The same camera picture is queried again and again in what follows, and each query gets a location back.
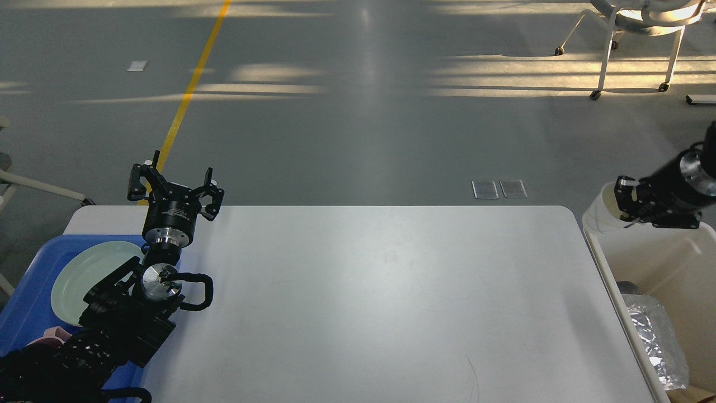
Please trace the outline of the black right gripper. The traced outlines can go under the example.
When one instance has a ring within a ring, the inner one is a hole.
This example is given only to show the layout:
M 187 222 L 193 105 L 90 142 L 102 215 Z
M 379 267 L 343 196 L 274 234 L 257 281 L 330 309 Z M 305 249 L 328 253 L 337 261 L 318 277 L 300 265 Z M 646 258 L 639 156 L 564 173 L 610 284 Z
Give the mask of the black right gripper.
M 624 222 L 649 222 L 655 228 L 698 229 L 701 210 L 715 202 L 714 174 L 714 151 L 691 148 L 647 177 L 618 176 L 614 184 L 618 217 Z

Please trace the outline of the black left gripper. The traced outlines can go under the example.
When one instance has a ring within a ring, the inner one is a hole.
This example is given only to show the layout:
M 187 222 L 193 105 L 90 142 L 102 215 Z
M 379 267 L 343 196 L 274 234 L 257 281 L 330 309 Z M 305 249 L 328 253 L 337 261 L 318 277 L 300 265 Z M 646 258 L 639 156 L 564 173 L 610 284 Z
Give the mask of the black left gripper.
M 130 170 L 127 200 L 148 202 L 142 236 L 149 244 L 169 243 L 184 248 L 194 241 L 197 215 L 212 222 L 222 207 L 225 191 L 213 179 L 213 168 L 205 171 L 204 183 L 195 189 L 174 187 L 158 170 L 161 152 L 134 164 Z

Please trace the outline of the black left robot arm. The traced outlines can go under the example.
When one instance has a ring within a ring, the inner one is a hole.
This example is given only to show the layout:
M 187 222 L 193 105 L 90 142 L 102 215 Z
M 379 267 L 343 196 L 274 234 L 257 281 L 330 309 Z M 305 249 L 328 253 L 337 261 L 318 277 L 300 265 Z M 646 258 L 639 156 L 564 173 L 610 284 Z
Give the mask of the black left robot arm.
M 87 291 L 79 332 L 59 346 L 36 341 L 2 357 L 3 402 L 153 399 L 146 388 L 105 388 L 105 383 L 122 365 L 146 367 L 176 328 L 174 312 L 211 306 L 213 279 L 179 272 L 177 263 L 194 241 L 197 217 L 213 221 L 224 197 L 211 167 L 204 183 L 190 188 L 159 173 L 160 155 L 156 151 L 130 172 L 128 200 L 148 204 L 143 255 L 128 258 Z

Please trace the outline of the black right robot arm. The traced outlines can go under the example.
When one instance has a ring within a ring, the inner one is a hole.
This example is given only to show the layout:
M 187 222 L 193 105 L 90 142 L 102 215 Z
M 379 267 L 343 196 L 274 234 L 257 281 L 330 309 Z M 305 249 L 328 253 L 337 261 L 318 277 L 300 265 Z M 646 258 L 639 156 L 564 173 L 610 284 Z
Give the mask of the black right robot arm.
M 619 219 L 656 228 L 698 229 L 715 202 L 715 127 L 649 176 L 619 176 L 613 188 Z

